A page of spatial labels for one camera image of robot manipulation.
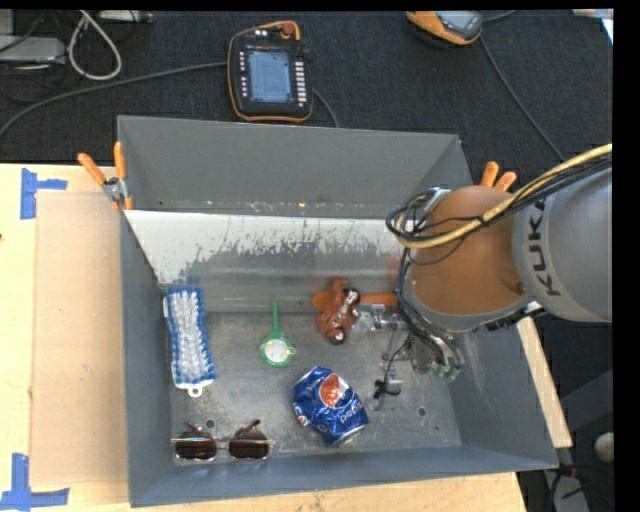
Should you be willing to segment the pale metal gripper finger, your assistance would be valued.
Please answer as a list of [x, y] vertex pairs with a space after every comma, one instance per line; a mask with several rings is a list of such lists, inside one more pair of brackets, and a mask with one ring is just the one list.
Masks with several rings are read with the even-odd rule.
[[367, 331], [405, 330], [406, 323], [391, 307], [384, 305], [362, 305], [357, 308], [357, 326]]
[[379, 365], [379, 375], [374, 381], [373, 398], [379, 400], [384, 396], [398, 396], [402, 385], [403, 380], [397, 376], [394, 365], [383, 362]]

